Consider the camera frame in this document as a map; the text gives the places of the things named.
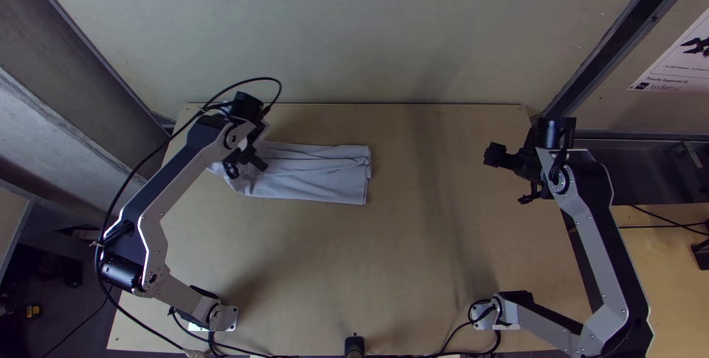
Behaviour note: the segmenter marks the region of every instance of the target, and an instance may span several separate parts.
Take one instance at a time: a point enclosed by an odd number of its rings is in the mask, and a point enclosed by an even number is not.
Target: wire
[[[626,227],[618,227],[618,228],[624,229],[624,230],[631,230],[631,229],[634,229],[634,228],[639,228],[639,229],[648,229],[648,228],[683,228],[683,229],[685,229],[685,230],[688,230],[689,232],[693,232],[693,233],[696,233],[696,234],[699,234],[699,235],[709,236],[709,233],[702,232],[702,231],[699,231],[699,230],[694,230],[694,229],[690,228],[690,227],[694,227],[694,226],[696,226],[696,225],[705,224],[705,222],[694,222],[694,223],[692,223],[692,224],[680,224],[679,222],[672,221],[672,220],[670,220],[670,219],[668,219],[668,218],[665,218],[665,217],[663,217],[663,216],[660,216],[660,215],[658,215],[658,214],[655,214],[655,213],[652,213],[652,212],[650,212],[650,211],[647,211],[647,210],[645,210],[645,209],[643,209],[643,208],[640,208],[640,207],[638,207],[638,206],[636,206],[636,205],[634,205],[634,204],[631,204],[630,207],[633,207],[635,210],[638,210],[638,211],[640,211],[641,213],[645,213],[645,214],[647,214],[648,216],[661,219],[661,220],[663,220],[663,221],[665,221],[665,222],[669,222],[669,223],[672,224],[672,225],[640,225],[640,226],[638,226],[638,227],[626,226]]]
[[[210,341],[209,339],[205,339],[204,337],[197,336],[196,334],[194,334],[194,333],[192,333],[191,331],[187,330],[187,328],[184,327],[184,326],[179,322],[179,320],[177,319],[177,316],[175,315],[175,310],[174,310],[174,309],[171,309],[170,311],[171,311],[170,314],[172,315],[172,319],[175,320],[175,323],[177,324],[177,326],[178,326],[180,329],[182,329],[182,331],[184,331],[186,334],[189,334],[190,336],[194,337],[195,339],[198,339],[198,340],[201,340],[201,341],[203,341],[203,342],[206,342],[207,344],[209,344],[210,349],[212,349],[212,347],[214,347],[214,346],[216,345],[216,346],[218,346],[218,347],[228,348],[228,349],[230,349],[230,350],[238,351],[238,352],[243,353],[243,354],[256,355],[256,356],[258,356],[258,357],[264,357],[264,358],[275,358],[275,357],[276,357],[275,355],[264,354],[264,353],[257,353],[257,352],[254,352],[254,351],[246,350],[246,349],[244,349],[244,348],[234,347],[234,346],[222,344],[222,343],[216,342],[216,341]]]
[[[564,165],[566,161],[566,155],[569,151],[569,145],[571,145],[571,133],[566,132],[567,129],[561,130],[559,138],[564,138],[564,145],[561,147],[561,151],[556,154],[552,167],[549,169],[549,180],[554,182],[554,184],[559,183],[559,174],[561,173],[561,166]]]
[[[207,338],[209,339],[209,351],[212,351],[212,354],[214,354],[214,356],[215,356],[216,358],[225,358],[226,355],[220,354],[220,353],[216,350],[216,348],[214,347],[215,341],[214,341],[214,332],[213,332],[213,331],[209,332],[209,336],[207,336]]]
[[[109,293],[110,293],[112,290],[113,290],[113,285],[111,285],[111,288],[109,289]],[[89,322],[89,321],[91,320],[91,318],[93,318],[96,314],[98,314],[99,311],[101,311],[101,309],[103,309],[103,307],[106,305],[106,301],[108,301],[108,300],[109,300],[108,298],[104,298],[104,299],[103,299],[103,303],[101,303],[101,306],[98,307],[98,308],[96,309],[96,311],[94,311],[93,314],[89,315],[85,320],[83,320],[82,323],[79,323],[75,328],[72,329],[71,332],[69,332],[68,334],[66,334],[66,336],[64,336],[64,338],[63,338],[62,340],[60,340],[57,344],[55,344],[54,347],[50,348],[49,351],[47,351],[46,353],[44,353],[44,355],[42,356],[42,358],[46,358],[46,357],[47,357],[48,355],[50,355],[54,350],[56,350],[57,348],[59,348],[60,345],[64,344],[64,342],[65,342],[67,339],[69,339],[69,338],[72,336],[72,334],[74,334],[77,330],[79,330],[79,329],[81,328],[81,326],[84,326],[87,322]]]
[[[97,275],[97,281],[98,281],[98,286],[99,288],[103,291],[104,295],[106,296],[106,299],[113,304],[118,311],[123,313],[125,316],[128,317],[128,319],[132,320],[135,322],[137,325],[140,327],[144,328],[146,331],[151,332],[155,336],[158,336],[159,338],[163,339],[164,341],[170,343],[172,346],[175,348],[178,348],[179,350],[184,350],[184,348],[174,342],[173,340],[169,339],[165,335],[159,333],[155,329],[151,328],[150,326],[147,326],[145,323],[139,321],[136,317],[131,315],[129,312],[127,312],[123,307],[118,304],[118,302],[110,295],[110,293],[106,290],[106,286],[103,284],[103,281],[101,280],[101,271],[100,271],[100,254],[102,253],[102,246],[103,246],[103,237],[104,234],[106,233],[106,227],[108,227],[109,221],[111,220],[111,214],[113,213],[113,209],[115,209],[116,204],[118,203],[118,199],[120,199],[120,196],[123,194],[123,191],[126,190],[126,187],[128,187],[129,182],[135,174],[138,172],[138,170],[145,164],[147,163],[148,160],[150,160],[153,156],[158,154],[158,152],[162,151],[164,148],[167,148],[168,144],[175,139],[178,135],[180,135],[194,120],[196,120],[198,117],[202,116],[204,113],[211,109],[215,109],[214,106],[210,106],[214,100],[218,99],[220,96],[222,96],[224,93],[229,92],[231,89],[234,89],[238,86],[243,86],[244,84],[248,83],[254,83],[256,81],[272,81],[276,84],[278,84],[278,92],[275,95],[275,98],[271,102],[271,104],[267,107],[268,110],[270,110],[270,107],[277,101],[278,97],[281,96],[281,90],[283,89],[283,86],[280,81],[278,81],[275,78],[271,77],[258,77],[258,78],[249,78],[246,80],[239,81],[238,83],[231,84],[227,88],[224,88],[223,90],[217,92],[212,98],[210,98],[202,107],[195,113],[192,118],[190,118],[182,127],[180,127],[177,131],[175,131],[165,142],[160,144],[154,151],[152,151],[148,156],[146,156],[143,160],[138,162],[138,164],[133,168],[133,170],[130,172],[130,174],[126,177],[126,180],[123,182],[123,184],[120,186],[118,189],[118,192],[116,193],[116,196],[113,198],[113,201],[111,201],[111,204],[109,205],[109,209],[106,211],[106,216],[103,219],[103,224],[101,226],[101,231],[99,233],[99,236],[97,238],[97,243],[96,243],[96,251],[94,254],[94,268],[96,271]]]
[[[458,331],[459,331],[460,329],[464,328],[465,326],[474,325],[475,323],[480,322],[481,320],[483,320],[484,318],[486,318],[486,316],[488,316],[492,311],[495,311],[495,306],[491,306],[491,307],[487,308],[486,310],[484,310],[484,311],[480,314],[480,316],[478,316],[478,317],[475,318],[475,319],[473,319],[473,318],[470,316],[470,310],[473,308],[473,306],[475,306],[475,305],[477,305],[477,304],[489,303],[489,302],[490,302],[490,300],[477,300],[475,303],[472,303],[472,304],[470,305],[470,308],[469,308],[468,311],[467,311],[467,322],[458,325],[458,326],[451,332],[451,334],[450,334],[450,335],[448,336],[448,338],[443,342],[443,345],[441,346],[441,349],[438,350],[437,353],[431,354],[431,355],[426,355],[426,356],[423,356],[422,358],[439,358],[439,357],[446,357],[446,356],[448,356],[448,355],[467,355],[467,356],[469,356],[469,357],[483,357],[484,355],[488,355],[488,354],[494,353],[494,352],[497,350],[497,348],[500,346],[500,342],[502,341],[502,335],[501,335],[501,332],[500,332],[500,331],[495,331],[495,344],[493,345],[492,348],[490,348],[490,349],[487,350],[487,351],[483,351],[483,352],[472,352],[472,351],[446,351],[446,350],[445,350],[445,349],[448,347],[448,344],[451,343],[451,340],[452,340],[453,337],[456,335],[456,333],[458,333]]]

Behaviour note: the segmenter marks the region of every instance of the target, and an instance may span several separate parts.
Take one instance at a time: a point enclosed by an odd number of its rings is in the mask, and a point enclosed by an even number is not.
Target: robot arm
[[[267,127],[262,107],[261,101],[238,92],[226,117],[203,115],[196,120],[185,147],[128,201],[105,231],[99,267],[105,281],[133,295],[156,298],[202,328],[224,331],[236,327],[239,310],[235,306],[171,275],[165,264],[168,242],[160,220],[211,163],[251,163],[265,170],[266,164],[253,147]]]
[[[478,317],[492,306],[498,315],[477,329],[525,328],[571,357],[644,357],[653,337],[648,302],[610,212],[613,188],[606,169],[587,150],[571,149],[574,126],[575,119],[539,119],[518,154],[492,143],[485,164],[530,180],[532,194],[521,203],[541,197],[559,205],[593,315],[579,323],[538,305],[526,291],[499,292],[470,314]],[[559,146],[562,137],[566,142]]]

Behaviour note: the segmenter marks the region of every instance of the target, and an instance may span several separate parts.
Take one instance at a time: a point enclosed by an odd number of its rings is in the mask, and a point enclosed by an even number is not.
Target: folded cloth
[[[363,205],[371,178],[370,150],[364,145],[299,145],[258,141],[257,155],[267,164],[263,173],[253,165],[236,165],[231,179],[222,162],[208,170],[224,177],[246,196],[300,199]]]

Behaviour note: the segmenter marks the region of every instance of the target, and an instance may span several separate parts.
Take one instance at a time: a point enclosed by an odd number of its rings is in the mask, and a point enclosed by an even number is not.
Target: tabletop
[[[183,108],[178,128],[197,107]],[[341,355],[344,338],[357,332],[368,354],[428,354],[465,321],[471,302],[508,290],[532,292],[535,301],[575,320],[591,314],[555,203],[520,205],[528,183],[482,164],[491,141],[514,151],[521,146],[530,126],[522,107],[281,104],[267,121],[267,140],[369,145],[368,201],[250,198],[202,174],[162,226],[173,274],[240,308],[236,331],[217,341],[272,354]],[[166,160],[183,144],[183,136],[175,138]],[[672,249],[686,245],[677,230],[628,232],[634,259],[649,266],[658,261],[652,252],[668,242],[648,243],[643,235],[678,235]],[[695,269],[688,260],[677,265]],[[638,272],[653,285],[648,299],[664,303],[669,286],[661,292],[647,268]],[[180,344],[205,347],[165,316],[161,302],[127,293],[120,302]],[[450,348],[482,351],[492,341],[491,332],[466,328]],[[175,351],[120,314],[109,348]],[[511,331],[499,350],[549,348],[526,331]]]

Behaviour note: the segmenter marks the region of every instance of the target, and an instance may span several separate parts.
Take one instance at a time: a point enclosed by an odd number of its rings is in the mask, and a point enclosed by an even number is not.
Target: paper sign
[[[628,90],[709,93],[709,10]]]

